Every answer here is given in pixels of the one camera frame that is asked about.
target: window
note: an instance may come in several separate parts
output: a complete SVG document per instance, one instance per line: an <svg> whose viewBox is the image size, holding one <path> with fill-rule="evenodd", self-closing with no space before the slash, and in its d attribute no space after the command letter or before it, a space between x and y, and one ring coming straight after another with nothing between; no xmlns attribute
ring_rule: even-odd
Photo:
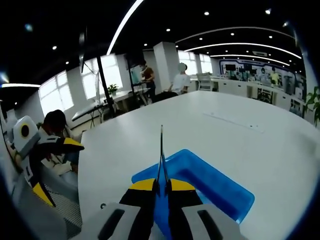
<svg viewBox="0 0 320 240"><path fill-rule="evenodd" d="M201 69L202 73L213 73L211 58L208 55L200 54L200 62L201 62Z"/></svg>
<svg viewBox="0 0 320 240"><path fill-rule="evenodd" d="M68 85L67 72L63 71L41 85L39 89L43 115L60 109L65 111L74 106Z"/></svg>
<svg viewBox="0 0 320 240"><path fill-rule="evenodd" d="M193 52L184 52L178 50L178 55L179 61L187 65L187 70L185 71L186 74L194 75L198 73L196 57Z"/></svg>
<svg viewBox="0 0 320 240"><path fill-rule="evenodd" d="M117 59L114 54L101 57L101 64L103 69L103 75L105 78L106 86L116 84L118 89L123 87L120 72L117 64ZM96 76L99 71L97 59L90 59L85 62L82 72L82 84L86 99L91 99L96 96ZM105 95L104 88L102 86L100 74L99 77L99 94Z"/></svg>

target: white shirt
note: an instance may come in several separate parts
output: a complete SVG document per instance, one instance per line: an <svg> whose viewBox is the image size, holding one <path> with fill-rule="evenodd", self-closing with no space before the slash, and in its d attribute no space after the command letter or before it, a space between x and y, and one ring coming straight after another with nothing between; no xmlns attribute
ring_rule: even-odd
<svg viewBox="0 0 320 240"><path fill-rule="evenodd" d="M184 89L184 87L189 87L190 84L190 76L179 73L174 77L171 91L180 95L181 90Z"/></svg>

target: green plant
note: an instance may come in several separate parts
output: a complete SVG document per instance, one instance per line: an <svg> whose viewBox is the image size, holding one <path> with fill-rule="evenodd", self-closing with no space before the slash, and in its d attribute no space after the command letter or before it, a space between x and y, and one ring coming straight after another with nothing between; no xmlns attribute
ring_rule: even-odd
<svg viewBox="0 0 320 240"><path fill-rule="evenodd" d="M116 84L111 84L110 86L108 86L108 92L110 94L117 92L117 90L118 90L118 86Z"/></svg>
<svg viewBox="0 0 320 240"><path fill-rule="evenodd" d="M313 105L314 111L314 124L317 126L318 121L320 119L320 94L319 87L315 86L313 92L309 92L306 97L310 97L309 100L305 104L304 112L307 112L308 106Z"/></svg>

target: blue tray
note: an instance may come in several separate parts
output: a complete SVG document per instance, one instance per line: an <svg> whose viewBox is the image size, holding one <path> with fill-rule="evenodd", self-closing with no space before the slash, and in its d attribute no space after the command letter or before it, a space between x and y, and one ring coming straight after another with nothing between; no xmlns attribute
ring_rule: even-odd
<svg viewBox="0 0 320 240"><path fill-rule="evenodd" d="M214 204L237 223L241 223L255 201L255 196L187 149L166 158L169 178L190 183L204 204ZM135 174L132 182L156 178L158 163ZM160 196L156 197L154 221L171 239L168 225L168 197L164 197L165 177L161 169Z"/></svg>

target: white table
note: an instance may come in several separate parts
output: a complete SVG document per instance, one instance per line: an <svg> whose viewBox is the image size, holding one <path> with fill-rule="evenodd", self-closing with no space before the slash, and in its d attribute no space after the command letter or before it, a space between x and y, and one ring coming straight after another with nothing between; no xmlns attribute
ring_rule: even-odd
<svg viewBox="0 0 320 240"><path fill-rule="evenodd" d="M203 114L214 112L260 131ZM160 128L168 157L189 149L255 196L241 233L283 240L305 212L320 175L320 132L304 119L253 99L195 91L123 114L83 133L79 203L85 222L101 203L118 202L131 177L159 161Z"/></svg>

